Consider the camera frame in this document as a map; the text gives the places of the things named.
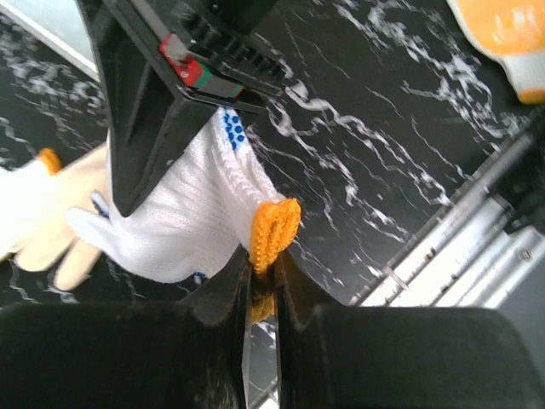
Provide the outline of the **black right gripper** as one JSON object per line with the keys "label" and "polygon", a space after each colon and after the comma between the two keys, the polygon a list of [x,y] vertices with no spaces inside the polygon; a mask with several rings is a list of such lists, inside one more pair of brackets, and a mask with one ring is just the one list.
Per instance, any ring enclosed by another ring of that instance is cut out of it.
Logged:
{"label": "black right gripper", "polygon": [[257,113],[285,71],[255,29],[274,1],[79,1],[106,98],[112,198],[130,216],[213,114]]}

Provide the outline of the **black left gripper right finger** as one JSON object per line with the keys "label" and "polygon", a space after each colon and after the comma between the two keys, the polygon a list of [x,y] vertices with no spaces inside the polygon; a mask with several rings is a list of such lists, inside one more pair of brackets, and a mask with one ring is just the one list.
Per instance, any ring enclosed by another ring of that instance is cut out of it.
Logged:
{"label": "black left gripper right finger", "polygon": [[273,264],[283,408],[541,408],[513,325],[487,308],[354,307]]}

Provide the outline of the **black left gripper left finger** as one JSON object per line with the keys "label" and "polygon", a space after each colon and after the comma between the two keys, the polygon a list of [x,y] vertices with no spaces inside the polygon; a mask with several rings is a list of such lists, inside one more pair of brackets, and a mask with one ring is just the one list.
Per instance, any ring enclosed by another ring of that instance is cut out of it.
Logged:
{"label": "black left gripper left finger", "polygon": [[238,249],[180,301],[3,308],[2,407],[245,407],[250,276]]}

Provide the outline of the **blue dotted white glove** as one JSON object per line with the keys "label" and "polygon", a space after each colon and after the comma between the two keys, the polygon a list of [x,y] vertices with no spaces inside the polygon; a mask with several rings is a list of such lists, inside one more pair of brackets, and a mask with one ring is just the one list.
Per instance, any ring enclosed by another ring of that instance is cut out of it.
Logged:
{"label": "blue dotted white glove", "polygon": [[71,229],[146,279],[212,277],[243,247],[254,269],[251,319],[273,314],[268,270],[294,241],[301,206],[273,185],[231,108],[215,112],[130,216],[121,214],[109,193],[93,192],[91,201],[94,210],[67,212]]}

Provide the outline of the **yellow dotted glove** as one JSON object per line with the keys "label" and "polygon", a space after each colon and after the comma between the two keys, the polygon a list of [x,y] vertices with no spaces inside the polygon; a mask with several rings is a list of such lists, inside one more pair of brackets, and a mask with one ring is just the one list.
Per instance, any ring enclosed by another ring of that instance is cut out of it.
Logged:
{"label": "yellow dotted glove", "polygon": [[520,102],[544,102],[544,2],[449,1],[466,39],[497,62]]}

